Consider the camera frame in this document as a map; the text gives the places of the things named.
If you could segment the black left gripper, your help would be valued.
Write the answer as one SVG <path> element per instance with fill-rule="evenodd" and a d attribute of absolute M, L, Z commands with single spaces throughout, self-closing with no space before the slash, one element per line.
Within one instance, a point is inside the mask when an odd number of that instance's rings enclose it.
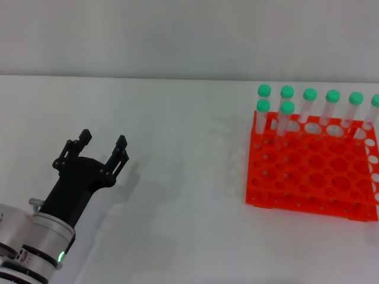
<path fill-rule="evenodd" d="M 61 168 L 59 180 L 39 210 L 72 228 L 79 221 L 92 195 L 102 188 L 113 187 L 129 160 L 124 135 L 119 136 L 105 164 L 92 158 L 78 157 L 91 139 L 90 131 L 84 129 L 78 139 L 66 142 L 61 154 L 52 164 L 53 168 Z"/>

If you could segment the clear test tube green cap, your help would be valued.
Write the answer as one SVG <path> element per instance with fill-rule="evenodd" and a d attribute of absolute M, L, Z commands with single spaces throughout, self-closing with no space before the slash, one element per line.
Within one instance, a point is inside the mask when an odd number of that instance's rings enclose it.
<path fill-rule="evenodd" d="M 270 102 L 267 99 L 260 99 L 256 105 L 256 124 L 255 124 L 255 134 L 257 144 L 261 143 L 263 134 L 266 129 L 267 116 L 270 109 Z"/>
<path fill-rule="evenodd" d="M 300 124 L 305 124 L 311 113 L 313 102 L 317 98 L 317 90 L 314 88 L 307 88 L 303 92 L 303 104 L 298 117 L 298 122 Z"/>
<path fill-rule="evenodd" d="M 358 110 L 358 107 L 362 104 L 364 96 L 360 92 L 352 92 L 348 99 L 348 106 L 345 112 L 345 115 L 341 121 L 341 127 L 349 128 L 352 120 L 355 117 L 355 114 Z"/>
<path fill-rule="evenodd" d="M 284 144 L 285 136 L 288 132 L 288 127 L 294 113 L 294 109 L 295 105 L 291 101 L 285 101 L 281 105 L 280 112 L 278 114 L 274 141 L 276 148 L 280 148 Z"/>
<path fill-rule="evenodd" d="M 319 118 L 320 125 L 328 125 L 333 114 L 336 104 L 339 102 L 341 94 L 335 89 L 331 89 L 326 93 L 326 102 Z"/>
<path fill-rule="evenodd" d="M 294 96 L 294 88 L 290 85 L 283 86 L 281 88 L 280 96 L 281 96 L 280 103 L 292 100 Z"/>
<path fill-rule="evenodd" d="M 362 128 L 364 130 L 370 130 L 374 126 L 374 123 L 379 116 L 379 94 L 376 94 L 371 99 L 371 106 L 367 112 L 364 122 L 362 123 Z"/>
<path fill-rule="evenodd" d="M 261 84 L 258 87 L 258 97 L 259 99 L 266 99 L 267 101 L 271 100 L 271 86 L 268 84 Z"/>

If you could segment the orange test tube rack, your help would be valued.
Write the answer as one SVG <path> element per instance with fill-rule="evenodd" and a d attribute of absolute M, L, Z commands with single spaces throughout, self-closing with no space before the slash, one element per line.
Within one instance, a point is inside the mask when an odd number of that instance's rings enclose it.
<path fill-rule="evenodd" d="M 277 137 L 269 112 L 263 134 L 251 133 L 247 204 L 354 221 L 379 221 L 379 138 L 360 121 L 342 128 L 338 118 L 299 124 L 292 115 Z"/>

